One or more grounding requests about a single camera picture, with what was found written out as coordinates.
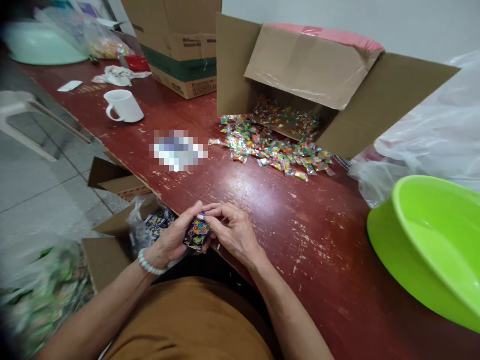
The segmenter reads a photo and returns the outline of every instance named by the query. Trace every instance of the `worn table surface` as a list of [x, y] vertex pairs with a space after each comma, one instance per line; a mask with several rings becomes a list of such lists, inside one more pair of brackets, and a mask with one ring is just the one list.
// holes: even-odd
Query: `worn table surface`
[[[231, 202], [250, 214], [260, 244], [303, 303], [336, 360], [480, 359], [480, 335], [428, 310], [387, 272], [367, 235], [369, 208], [358, 184], [339, 166], [305, 183], [260, 168], [253, 159], [233, 162], [228, 149], [209, 147], [195, 172], [153, 172], [149, 144], [155, 130], [202, 130], [219, 138], [217, 95], [184, 100], [153, 78], [133, 81], [145, 119], [113, 122], [105, 114], [105, 92], [91, 83], [103, 67], [88, 62], [28, 66], [23, 70], [50, 93], [175, 212], [196, 200]], [[57, 89], [71, 80], [84, 85]], [[248, 278], [224, 249], [220, 253]]]

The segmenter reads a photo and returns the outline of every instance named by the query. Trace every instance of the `gray floor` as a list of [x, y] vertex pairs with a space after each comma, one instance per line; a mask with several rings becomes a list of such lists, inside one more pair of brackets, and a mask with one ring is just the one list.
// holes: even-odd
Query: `gray floor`
[[[15, 63], [1, 68], [0, 90], [32, 93], [78, 127]], [[100, 237], [92, 227], [128, 206], [116, 195], [87, 187], [93, 158], [107, 159], [96, 139], [87, 145], [40, 114], [19, 115], [10, 124], [43, 144], [58, 161], [49, 162], [0, 132], [0, 281], [27, 266], [42, 249], [65, 240]]]

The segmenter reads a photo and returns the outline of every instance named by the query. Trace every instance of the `clear plastic bag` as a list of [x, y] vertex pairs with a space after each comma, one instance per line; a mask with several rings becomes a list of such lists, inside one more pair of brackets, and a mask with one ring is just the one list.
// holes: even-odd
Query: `clear plastic bag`
[[372, 209], [409, 175], [480, 193], [480, 50], [447, 64], [462, 70], [353, 159], [349, 175]]
[[131, 203], [135, 208], [126, 222], [130, 224], [131, 248], [137, 258], [140, 250], [152, 246], [175, 217], [155, 194], [136, 196]]
[[55, 30], [81, 52], [96, 59], [117, 59], [134, 52], [94, 17], [70, 9], [35, 9], [35, 19]]
[[94, 296], [76, 241], [55, 246], [2, 285], [0, 303], [6, 326], [25, 359], [35, 355], [65, 320]]

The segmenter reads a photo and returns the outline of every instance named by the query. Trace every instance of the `chair leg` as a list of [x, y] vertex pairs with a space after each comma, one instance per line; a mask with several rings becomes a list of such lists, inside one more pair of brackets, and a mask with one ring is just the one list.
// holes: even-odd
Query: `chair leg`
[[80, 133], [79, 131], [77, 131], [76, 129], [74, 129], [73, 127], [71, 127], [70, 125], [68, 125], [65, 121], [63, 121], [61, 118], [59, 118], [58, 116], [56, 116], [55, 114], [53, 114], [51, 111], [49, 111], [46, 107], [43, 107], [42, 105], [40, 105], [38, 102], [28, 102], [29, 105], [31, 105], [37, 112], [39, 113], [42, 113], [46, 116], [48, 116], [50, 119], [52, 119], [53, 121], [55, 121], [57, 124], [59, 124], [60, 126], [62, 126], [65, 130], [69, 131], [70, 133], [72, 133], [73, 135], [75, 135], [77, 138], [79, 138], [80, 140], [84, 141], [85, 143], [87, 144], [91, 144], [92, 141], [90, 139], [88, 139], [86, 136], [84, 136], [82, 133]]
[[3, 131], [5, 134], [11, 136], [18, 142], [22, 143], [25, 145], [27, 148], [33, 150], [40, 156], [44, 157], [50, 162], [56, 162], [58, 159], [50, 155], [48, 152], [46, 152], [39, 144], [37, 144], [35, 141], [33, 141], [31, 138], [29, 138], [27, 135], [24, 133], [18, 131], [17, 129], [11, 127], [10, 125], [3, 123], [0, 126], [0, 130]]

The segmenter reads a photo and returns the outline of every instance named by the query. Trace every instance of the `white plastic chair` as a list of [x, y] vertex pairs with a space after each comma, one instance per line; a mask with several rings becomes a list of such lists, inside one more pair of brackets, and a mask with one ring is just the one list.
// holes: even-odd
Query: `white plastic chair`
[[31, 93], [24, 91], [0, 91], [0, 130], [51, 162], [55, 162], [57, 159], [46, 152], [40, 144], [9, 125], [9, 118], [23, 113], [46, 115], [80, 140], [87, 144], [92, 143], [87, 137], [41, 105]]

